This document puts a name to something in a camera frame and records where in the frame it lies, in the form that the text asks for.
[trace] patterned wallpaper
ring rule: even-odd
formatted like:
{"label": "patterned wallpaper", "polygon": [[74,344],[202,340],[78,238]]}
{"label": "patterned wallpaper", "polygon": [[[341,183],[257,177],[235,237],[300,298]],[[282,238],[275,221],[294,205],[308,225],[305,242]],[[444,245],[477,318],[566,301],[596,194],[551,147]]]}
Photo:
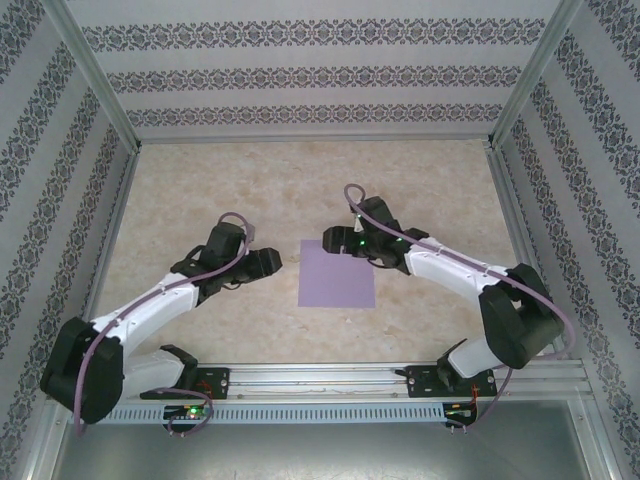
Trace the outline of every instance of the patterned wallpaper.
{"label": "patterned wallpaper", "polygon": [[82,315],[131,157],[37,0],[0,0],[0,479],[60,323]]}
{"label": "patterned wallpaper", "polygon": [[152,140],[486,135],[558,0],[68,4]]}
{"label": "patterned wallpaper", "polygon": [[639,3],[585,2],[502,146],[624,478],[640,478]]}

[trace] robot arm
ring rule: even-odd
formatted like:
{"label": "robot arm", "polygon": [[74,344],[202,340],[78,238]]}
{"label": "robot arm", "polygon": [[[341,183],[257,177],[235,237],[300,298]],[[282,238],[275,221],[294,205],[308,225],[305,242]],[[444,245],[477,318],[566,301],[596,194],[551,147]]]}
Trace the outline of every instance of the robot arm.
{"label": "robot arm", "polygon": [[[485,264],[455,252],[421,230],[402,231],[380,197],[367,198],[358,207],[383,225],[434,247],[435,251],[394,237],[356,215],[353,228],[337,226],[324,232],[323,247],[327,252],[380,261],[378,266],[383,268],[427,278],[466,298],[482,314],[485,334],[472,341],[463,340],[438,360],[438,376],[447,387],[453,388],[484,370],[503,364],[523,368],[562,333],[562,321],[546,306],[486,274],[487,270],[501,273],[548,298],[548,292],[532,267],[519,264],[507,269]],[[472,269],[443,251],[481,264],[485,271]]]}
{"label": "robot arm", "polygon": [[73,410],[80,363],[91,342],[128,306],[152,291],[185,281],[141,304],[98,344],[84,381],[81,415],[86,423],[96,423],[109,414],[120,398],[161,387],[192,390],[198,362],[188,353],[173,345],[165,345],[149,355],[133,356],[132,353],[169,321],[198,307],[223,286],[250,283],[273,275],[282,267],[279,253],[263,248],[247,251],[240,261],[220,275],[188,281],[230,263],[245,241],[242,228],[221,222],[211,231],[206,245],[194,248],[145,294],[88,323],[80,318],[69,320],[58,334],[40,382],[41,389]]}

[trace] beige floor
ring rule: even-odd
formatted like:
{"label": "beige floor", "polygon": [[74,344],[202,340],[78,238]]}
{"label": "beige floor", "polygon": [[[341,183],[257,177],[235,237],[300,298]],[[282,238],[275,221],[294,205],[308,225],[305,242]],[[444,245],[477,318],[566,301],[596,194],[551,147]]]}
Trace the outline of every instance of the beige floor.
{"label": "beige floor", "polygon": [[145,146],[99,313],[160,280],[218,216],[243,213],[255,247],[280,251],[275,276],[223,291],[161,329],[141,351],[174,343],[201,362],[435,360],[482,332],[479,314],[424,279],[376,271],[377,308],[299,308],[300,240],[351,222],[347,182],[380,195],[403,228],[511,266],[514,255],[480,141]]}

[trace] enclosure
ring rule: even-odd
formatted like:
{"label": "enclosure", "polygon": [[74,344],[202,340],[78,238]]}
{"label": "enclosure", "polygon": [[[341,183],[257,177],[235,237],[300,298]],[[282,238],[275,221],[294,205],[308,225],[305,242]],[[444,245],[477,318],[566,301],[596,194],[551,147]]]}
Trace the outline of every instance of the enclosure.
{"label": "enclosure", "polygon": [[[638,7],[0,0],[0,478],[640,478]],[[570,358],[450,436],[392,372],[482,334],[472,305],[378,269],[367,306],[303,305],[304,242],[352,221],[349,182],[536,268]],[[152,287],[229,210],[282,269],[140,347],[231,368],[203,440],[135,400],[75,439],[38,387],[60,326]]]}

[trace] purple square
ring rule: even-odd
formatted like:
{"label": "purple square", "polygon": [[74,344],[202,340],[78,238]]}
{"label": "purple square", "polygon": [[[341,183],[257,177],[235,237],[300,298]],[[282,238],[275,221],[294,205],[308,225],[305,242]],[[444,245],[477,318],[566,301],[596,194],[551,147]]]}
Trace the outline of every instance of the purple square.
{"label": "purple square", "polygon": [[298,306],[375,308],[373,267],[364,258],[325,252],[320,240],[302,240]]}

